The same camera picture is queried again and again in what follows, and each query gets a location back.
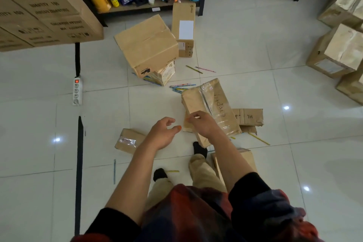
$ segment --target foot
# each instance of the foot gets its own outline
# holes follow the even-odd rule
[[[157,170],[154,171],[153,180],[154,180],[154,182],[156,182],[157,179],[161,179],[161,178],[168,178],[168,176],[166,175],[164,169],[159,168],[159,169],[157,169]]]
[[[202,148],[198,142],[193,142],[194,154],[202,154],[206,158],[206,154],[208,150],[206,148]]]

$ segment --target forearm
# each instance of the forearm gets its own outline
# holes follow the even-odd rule
[[[234,184],[253,169],[222,130],[216,132],[210,142],[214,146],[225,186],[230,192]]]
[[[138,225],[147,200],[156,149],[144,142],[134,153],[106,208],[113,208],[129,216]]]

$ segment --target hand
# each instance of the hand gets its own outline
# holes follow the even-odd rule
[[[199,134],[208,140],[222,131],[213,117],[203,111],[191,113],[188,117],[188,122],[194,126]]]
[[[151,128],[143,143],[145,142],[149,144],[149,146],[155,150],[167,147],[173,140],[175,134],[179,133],[181,130],[180,125],[176,125],[171,129],[167,128],[167,126],[170,126],[174,122],[175,119],[169,117],[164,117],[157,121],[157,123]]]

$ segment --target beige pants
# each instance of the beige pants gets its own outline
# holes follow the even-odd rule
[[[216,173],[202,154],[195,154],[191,157],[189,171],[193,180],[193,186],[196,188],[213,188],[221,192],[227,192],[225,185],[216,176]],[[157,179],[148,195],[145,210],[150,209],[163,200],[173,187],[173,183],[168,178]]]

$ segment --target person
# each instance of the person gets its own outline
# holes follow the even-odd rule
[[[189,162],[193,186],[173,185],[163,169],[154,173],[158,150],[168,146],[181,126],[165,117],[150,130],[105,208],[84,235],[72,242],[117,241],[321,241],[305,211],[290,206],[253,171],[209,114],[197,111],[188,121],[213,144],[225,185],[194,143]]]

